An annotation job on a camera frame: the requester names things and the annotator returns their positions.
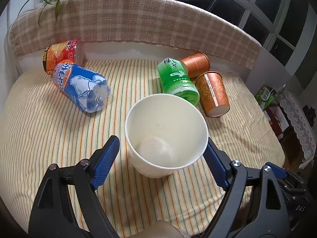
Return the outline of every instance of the lace tablecloth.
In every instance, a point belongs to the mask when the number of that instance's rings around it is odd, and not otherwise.
[[[296,98],[295,94],[285,90],[281,97],[280,106],[284,109],[287,118],[291,121],[291,125],[294,127],[297,138],[302,145],[305,159],[299,168],[303,169],[315,155],[316,137],[303,112],[302,104]]]

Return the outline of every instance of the green box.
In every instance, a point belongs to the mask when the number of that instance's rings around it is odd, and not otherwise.
[[[265,110],[268,105],[274,100],[272,95],[273,89],[271,87],[263,86],[258,94],[256,94],[255,99],[258,102],[261,110]]]

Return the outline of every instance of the white paper cup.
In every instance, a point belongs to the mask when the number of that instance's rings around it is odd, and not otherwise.
[[[150,178],[193,164],[208,143],[202,114],[185,99],[170,94],[138,101],[128,113],[125,132],[133,166]]]

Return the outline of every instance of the paper cup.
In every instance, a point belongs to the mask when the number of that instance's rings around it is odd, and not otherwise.
[[[189,78],[197,77],[210,69],[210,62],[207,55],[201,52],[194,53],[180,61],[186,65]]]
[[[195,81],[195,86],[207,116],[219,117],[230,110],[220,73],[209,71],[200,75]]]
[[[185,99],[170,94],[138,101],[128,113],[125,132],[133,166],[150,178],[193,164],[208,142],[202,114]]]

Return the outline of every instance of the screw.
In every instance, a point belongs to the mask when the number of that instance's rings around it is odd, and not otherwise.
[[[89,160],[88,160],[88,159],[83,159],[83,160],[80,161],[80,164],[81,164],[82,166],[86,166],[86,165],[89,164]]]
[[[237,167],[241,165],[241,163],[240,163],[239,160],[232,160],[231,163],[232,163],[234,166],[237,166]]]
[[[50,170],[54,170],[54,169],[56,169],[56,167],[57,167],[57,164],[51,164],[51,165],[49,166],[49,169],[50,169]]]
[[[271,167],[270,166],[264,166],[264,170],[269,172],[269,171],[271,171]]]

